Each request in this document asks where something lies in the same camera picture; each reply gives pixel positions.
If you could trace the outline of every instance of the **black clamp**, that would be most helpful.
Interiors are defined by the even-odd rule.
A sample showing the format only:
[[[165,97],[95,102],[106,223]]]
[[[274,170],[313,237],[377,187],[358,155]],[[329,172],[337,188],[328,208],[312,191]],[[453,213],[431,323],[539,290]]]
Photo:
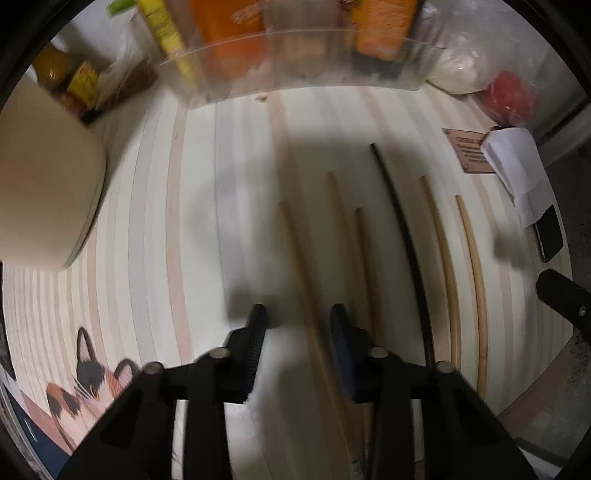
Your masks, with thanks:
[[[421,400],[427,478],[535,480],[488,406],[449,362],[408,364],[375,346],[337,304],[330,328],[343,384],[355,403],[374,403],[367,480],[414,479],[411,400]]]
[[[591,293],[571,279],[548,268],[535,283],[538,298],[581,330],[587,343],[591,343]]]
[[[267,312],[256,304],[244,328],[195,363],[169,369],[147,364],[58,480],[170,480],[177,400],[188,401],[183,478],[232,480],[223,404],[243,403],[252,391],[266,328]]]

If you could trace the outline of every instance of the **black phone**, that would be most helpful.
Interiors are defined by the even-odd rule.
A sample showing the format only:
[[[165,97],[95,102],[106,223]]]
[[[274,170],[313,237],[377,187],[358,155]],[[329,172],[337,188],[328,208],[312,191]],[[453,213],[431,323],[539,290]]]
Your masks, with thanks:
[[[538,237],[542,262],[548,263],[564,246],[554,205],[544,212],[540,220],[534,223],[534,228]]]

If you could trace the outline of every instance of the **orange package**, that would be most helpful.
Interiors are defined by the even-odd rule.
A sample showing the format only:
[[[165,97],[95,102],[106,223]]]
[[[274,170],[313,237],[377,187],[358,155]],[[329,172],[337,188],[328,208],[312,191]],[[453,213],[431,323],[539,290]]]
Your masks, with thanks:
[[[350,13],[355,27],[362,30],[355,50],[383,61],[397,60],[419,3],[420,0],[361,0]]]
[[[191,11],[206,44],[265,31],[262,0],[190,0]],[[206,50],[204,59],[214,77],[234,79],[265,57],[263,37],[222,43]]]

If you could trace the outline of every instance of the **cat ears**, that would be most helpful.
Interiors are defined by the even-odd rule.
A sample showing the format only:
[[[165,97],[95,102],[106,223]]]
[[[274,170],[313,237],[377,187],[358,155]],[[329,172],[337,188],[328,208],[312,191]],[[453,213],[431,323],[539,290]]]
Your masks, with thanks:
[[[76,358],[79,362],[96,362],[95,350],[92,348],[90,335],[84,327],[78,329],[78,338],[76,340]]]
[[[113,374],[119,382],[119,385],[125,388],[131,383],[133,377],[136,376],[138,372],[139,368],[135,362],[129,358],[124,358],[119,362],[119,365],[117,365]]]

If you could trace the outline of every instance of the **calico cat drawing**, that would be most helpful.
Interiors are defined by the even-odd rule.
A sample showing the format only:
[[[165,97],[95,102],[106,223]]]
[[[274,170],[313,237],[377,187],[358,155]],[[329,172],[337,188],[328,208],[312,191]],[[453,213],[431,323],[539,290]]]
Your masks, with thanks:
[[[78,330],[76,358],[75,394],[55,383],[47,384],[46,389],[51,415],[72,451],[139,372],[135,362],[128,358],[119,362],[115,372],[99,363],[84,327]]]

